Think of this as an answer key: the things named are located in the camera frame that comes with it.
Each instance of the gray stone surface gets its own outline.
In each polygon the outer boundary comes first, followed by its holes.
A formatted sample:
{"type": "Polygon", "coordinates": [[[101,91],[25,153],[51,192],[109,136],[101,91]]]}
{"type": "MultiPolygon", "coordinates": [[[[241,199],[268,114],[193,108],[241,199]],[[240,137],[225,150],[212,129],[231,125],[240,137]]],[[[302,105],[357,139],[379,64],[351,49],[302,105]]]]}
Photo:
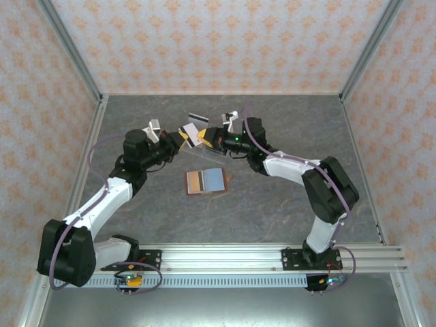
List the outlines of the gray stone surface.
{"type": "MultiPolygon", "coordinates": [[[[144,128],[159,119],[162,129],[175,131],[193,112],[221,125],[221,113],[249,105],[262,118],[267,140],[277,149],[309,159],[336,157],[360,192],[340,242],[378,241],[375,220],[364,188],[345,118],[335,96],[307,95],[123,95],[110,96],[99,139],[144,128]]],[[[242,120],[236,121],[240,131],[242,120]]],[[[108,174],[122,153],[122,139],[102,145],[93,165],[108,174]]],[[[185,172],[222,167],[181,152],[163,170],[149,174],[144,187],[101,229],[97,240],[124,234],[141,243],[300,243],[308,235],[313,212],[305,190],[281,178],[253,172],[245,160],[225,158],[232,175],[229,192],[186,196],[185,172]]],[[[102,182],[89,176],[82,203],[102,182]]]]}

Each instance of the patterned wallpaper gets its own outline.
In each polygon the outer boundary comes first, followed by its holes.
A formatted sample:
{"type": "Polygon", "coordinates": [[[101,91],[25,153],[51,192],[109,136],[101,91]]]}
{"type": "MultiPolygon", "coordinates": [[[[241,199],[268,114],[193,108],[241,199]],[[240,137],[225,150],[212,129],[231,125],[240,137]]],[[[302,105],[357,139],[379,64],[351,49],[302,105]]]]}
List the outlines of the patterned wallpaper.
{"type": "Polygon", "coordinates": [[[436,7],[406,0],[391,29],[347,111],[389,241],[406,246],[436,322],[436,7]]]}
{"type": "Polygon", "coordinates": [[[35,0],[0,1],[0,45],[0,324],[17,326],[95,104],[35,0]]]}
{"type": "Polygon", "coordinates": [[[388,0],[54,0],[104,93],[339,93],[388,0]]]}

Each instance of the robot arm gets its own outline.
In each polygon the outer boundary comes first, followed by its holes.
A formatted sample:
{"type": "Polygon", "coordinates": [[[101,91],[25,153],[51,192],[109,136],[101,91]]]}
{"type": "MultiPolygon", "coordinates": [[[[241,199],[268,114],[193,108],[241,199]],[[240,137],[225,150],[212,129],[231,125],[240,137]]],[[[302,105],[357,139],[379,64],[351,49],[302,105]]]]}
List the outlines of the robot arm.
{"type": "MultiPolygon", "coordinates": [[[[227,114],[226,118],[232,122],[233,113],[227,114]]],[[[338,195],[324,179],[324,177],[309,165],[319,166],[332,179],[339,188],[349,209],[351,210],[359,200],[359,193],[345,173],[341,164],[333,157],[324,160],[309,160],[305,162],[288,159],[285,153],[274,149],[266,141],[265,129],[262,127],[262,120],[248,118],[248,126],[243,123],[242,134],[229,132],[225,124],[221,127],[212,127],[201,131],[199,137],[204,143],[220,153],[227,151],[233,153],[244,153],[247,161],[255,172],[265,176],[276,176],[293,181],[305,187],[311,207],[315,213],[315,221],[311,233],[303,243],[302,260],[306,261],[311,268],[325,267],[326,260],[330,254],[332,237],[338,227],[340,219],[346,216],[338,195]],[[261,151],[249,137],[247,128],[256,142],[269,153],[261,151]]]]}
{"type": "Polygon", "coordinates": [[[68,225],[80,217],[67,233],[54,264],[54,277],[75,286],[83,286],[95,269],[114,262],[139,258],[138,241],[114,235],[102,243],[93,243],[95,236],[113,213],[132,199],[147,180],[147,170],[154,165],[169,163],[185,143],[180,133],[162,131],[155,134],[150,124],[146,129],[134,129],[125,135],[124,153],[103,186],[84,206],[63,221],[52,219],[42,234],[37,271],[49,275],[55,247],[68,225]]]}

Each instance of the orange pattern wall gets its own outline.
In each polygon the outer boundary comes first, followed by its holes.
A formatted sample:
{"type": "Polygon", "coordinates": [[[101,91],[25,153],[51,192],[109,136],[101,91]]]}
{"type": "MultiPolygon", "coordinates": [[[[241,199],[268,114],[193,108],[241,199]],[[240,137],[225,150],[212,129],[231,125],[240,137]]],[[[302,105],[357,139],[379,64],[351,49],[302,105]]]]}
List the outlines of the orange pattern wall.
{"type": "Polygon", "coordinates": [[[388,0],[54,0],[103,93],[339,93],[388,0]]]}
{"type": "Polygon", "coordinates": [[[35,0],[0,1],[0,44],[0,324],[17,326],[95,104],[35,0]]]}
{"type": "Polygon", "coordinates": [[[405,245],[436,322],[436,7],[406,0],[347,102],[392,244],[405,245]]]}

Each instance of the metal floor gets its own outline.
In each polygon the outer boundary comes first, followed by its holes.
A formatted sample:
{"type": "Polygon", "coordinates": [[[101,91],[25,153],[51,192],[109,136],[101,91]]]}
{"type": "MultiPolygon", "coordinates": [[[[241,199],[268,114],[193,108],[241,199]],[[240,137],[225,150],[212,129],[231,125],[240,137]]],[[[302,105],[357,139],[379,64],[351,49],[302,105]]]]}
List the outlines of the metal floor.
{"type": "MultiPolygon", "coordinates": [[[[221,114],[240,113],[249,105],[260,117],[268,142],[285,153],[308,159],[336,157],[360,193],[338,239],[341,243],[378,242],[379,236],[358,167],[345,116],[337,96],[324,95],[123,95],[110,96],[99,133],[125,134],[159,119],[161,128],[176,131],[189,112],[207,116],[221,126],[221,114]]],[[[242,119],[236,121],[240,131],[242,119]]],[[[93,165],[108,174],[122,153],[122,139],[97,149],[93,165]]],[[[149,174],[144,187],[101,229],[97,241],[113,234],[140,243],[301,243],[309,234],[313,211],[305,190],[281,178],[253,172],[245,160],[225,158],[232,176],[229,192],[185,194],[185,172],[222,167],[220,163],[181,152],[163,170],[149,174]]],[[[82,196],[86,202],[102,183],[89,176],[82,196]]]]}
{"type": "Polygon", "coordinates": [[[357,274],[338,292],[302,288],[50,291],[40,327],[403,327],[389,274],[357,274]]]}

